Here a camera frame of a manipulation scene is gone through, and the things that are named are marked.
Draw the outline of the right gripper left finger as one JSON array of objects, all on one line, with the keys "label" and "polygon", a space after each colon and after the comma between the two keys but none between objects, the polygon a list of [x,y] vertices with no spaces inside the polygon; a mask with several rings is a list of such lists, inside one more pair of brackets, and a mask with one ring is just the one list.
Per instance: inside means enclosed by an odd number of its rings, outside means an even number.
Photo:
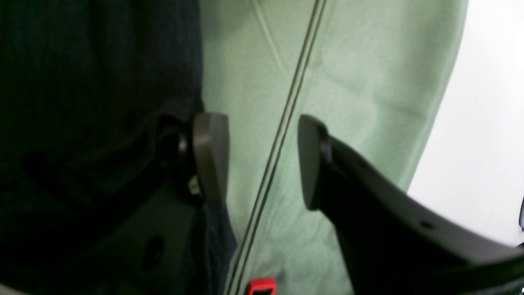
[{"label": "right gripper left finger", "polygon": [[1,246],[1,284],[28,295],[221,295],[230,265],[228,116],[158,120],[155,157],[103,193],[45,154],[25,174],[71,220]]}]

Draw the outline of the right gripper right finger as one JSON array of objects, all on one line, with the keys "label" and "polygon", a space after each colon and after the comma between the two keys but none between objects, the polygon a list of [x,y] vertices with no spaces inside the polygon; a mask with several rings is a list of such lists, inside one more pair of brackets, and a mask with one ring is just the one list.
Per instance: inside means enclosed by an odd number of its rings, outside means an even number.
[{"label": "right gripper right finger", "polygon": [[298,148],[305,206],[333,224],[356,295],[522,295],[522,247],[427,209],[314,116]]}]

